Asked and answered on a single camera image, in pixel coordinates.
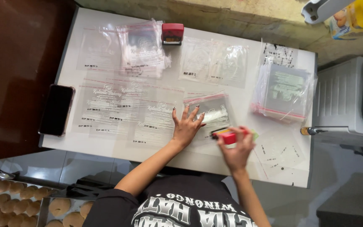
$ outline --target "person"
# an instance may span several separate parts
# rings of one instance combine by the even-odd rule
[[[173,138],[162,149],[129,172],[114,189],[101,193],[83,227],[269,227],[260,201],[249,181],[246,162],[254,148],[253,135],[244,126],[236,133],[236,147],[217,143],[236,184],[239,204],[224,187],[202,177],[177,175],[155,178],[159,171],[183,151],[202,124],[204,113],[193,121],[197,106],[188,116],[187,106],[179,120],[176,110]]]

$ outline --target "dark brown surface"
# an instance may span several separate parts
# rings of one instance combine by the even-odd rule
[[[0,158],[41,151],[37,131],[74,11],[72,0],[0,0]]]

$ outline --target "woman's right hand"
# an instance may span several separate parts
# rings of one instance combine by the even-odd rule
[[[218,146],[224,154],[225,162],[233,175],[240,171],[246,172],[246,163],[249,158],[250,152],[256,146],[253,142],[253,133],[250,129],[239,126],[239,128],[229,128],[231,131],[236,133],[236,147],[226,148],[222,137],[218,138]],[[245,136],[243,130],[246,130],[248,134]]]

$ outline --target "hand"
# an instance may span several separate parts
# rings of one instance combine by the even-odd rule
[[[244,126],[229,129],[236,133],[236,147],[230,149],[226,148],[222,137],[218,138],[217,143],[224,154],[225,162],[231,171],[231,174],[242,170],[246,172],[246,163],[247,159],[249,158],[250,151],[252,151],[256,146],[256,144],[253,142],[253,133],[250,129]],[[243,134],[243,129],[248,132],[246,136]]]
[[[196,116],[199,111],[199,108],[200,105],[197,105],[190,113],[190,116],[187,117],[189,106],[186,106],[181,120],[176,117],[176,109],[173,108],[172,118],[175,122],[175,131],[173,132],[172,141],[177,142],[183,149],[191,143],[197,131],[206,125],[201,123],[204,119],[204,113],[200,115],[197,121],[193,121],[194,116]]]

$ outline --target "black t-shirt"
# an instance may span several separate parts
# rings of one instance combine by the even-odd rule
[[[94,202],[83,227],[257,226],[225,188],[201,177],[159,178],[139,199],[107,190]]]

